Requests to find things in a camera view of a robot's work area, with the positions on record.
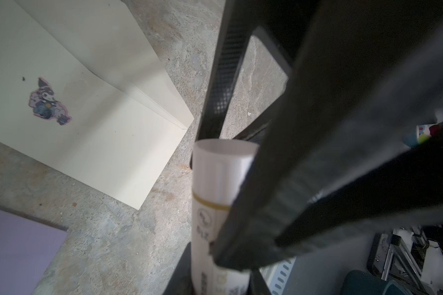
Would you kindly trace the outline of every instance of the colorful object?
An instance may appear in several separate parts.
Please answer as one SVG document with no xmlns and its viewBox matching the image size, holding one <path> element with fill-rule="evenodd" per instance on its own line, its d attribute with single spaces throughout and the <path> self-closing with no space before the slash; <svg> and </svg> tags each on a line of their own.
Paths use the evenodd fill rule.
<svg viewBox="0 0 443 295">
<path fill-rule="evenodd" d="M 35 116 L 51 120 L 56 118 L 59 125 L 65 125 L 71 121 L 65 106 L 54 98 L 54 91 L 49 83 L 43 78 L 38 78 L 39 88 L 30 94 L 30 103 Z"/>
<path fill-rule="evenodd" d="M 436 136 L 440 128 L 440 124 L 418 125 L 413 132 L 403 139 L 403 142 L 409 147 L 420 145 L 431 137 Z"/>
</svg>

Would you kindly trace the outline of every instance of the white envelope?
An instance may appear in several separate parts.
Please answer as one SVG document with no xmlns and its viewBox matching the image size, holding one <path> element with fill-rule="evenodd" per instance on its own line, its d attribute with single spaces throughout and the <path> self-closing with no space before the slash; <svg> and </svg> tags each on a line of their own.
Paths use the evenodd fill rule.
<svg viewBox="0 0 443 295">
<path fill-rule="evenodd" d="M 0 0 L 0 142 L 139 209 L 185 132 Z"/>
</svg>

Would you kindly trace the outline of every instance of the sticker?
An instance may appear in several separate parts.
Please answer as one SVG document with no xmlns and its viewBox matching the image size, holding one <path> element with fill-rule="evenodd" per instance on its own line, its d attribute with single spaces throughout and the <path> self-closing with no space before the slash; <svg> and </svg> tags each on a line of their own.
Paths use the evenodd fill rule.
<svg viewBox="0 0 443 295">
<path fill-rule="evenodd" d="M 236 271 L 215 265 L 210 243 L 218 236 L 230 206 L 207 201 L 192 192 L 191 278 L 198 295 L 245 295 L 249 271 Z"/>
<path fill-rule="evenodd" d="M 33 114 L 37 117 L 51 120 L 57 119 L 59 125 L 65 125 L 71 121 L 65 106 L 54 98 L 54 91 L 49 83 L 43 78 L 38 78 L 38 89 L 31 92 L 30 103 Z"/>
</svg>

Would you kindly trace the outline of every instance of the black plastic part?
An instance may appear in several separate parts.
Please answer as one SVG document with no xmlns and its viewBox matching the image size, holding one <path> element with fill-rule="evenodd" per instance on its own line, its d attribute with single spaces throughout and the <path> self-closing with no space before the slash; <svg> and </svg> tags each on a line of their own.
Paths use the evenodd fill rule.
<svg viewBox="0 0 443 295">
<path fill-rule="evenodd" d="M 392 235 L 391 245 L 400 246 L 400 241 L 402 240 L 401 236 Z"/>
</svg>

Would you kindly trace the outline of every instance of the black frame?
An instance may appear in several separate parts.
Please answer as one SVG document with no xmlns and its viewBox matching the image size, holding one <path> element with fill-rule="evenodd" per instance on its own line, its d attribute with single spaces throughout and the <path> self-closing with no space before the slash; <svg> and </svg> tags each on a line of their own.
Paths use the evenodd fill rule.
<svg viewBox="0 0 443 295">
<path fill-rule="evenodd" d="M 443 222 L 443 133 L 401 145 L 443 108 L 443 1 L 227 0 L 196 140 L 219 137 L 252 34 L 289 81 L 235 137 L 261 145 L 211 246 L 215 263 L 256 269 Z M 437 180 L 420 186 L 436 198 L 414 188 L 420 177 Z"/>
</svg>

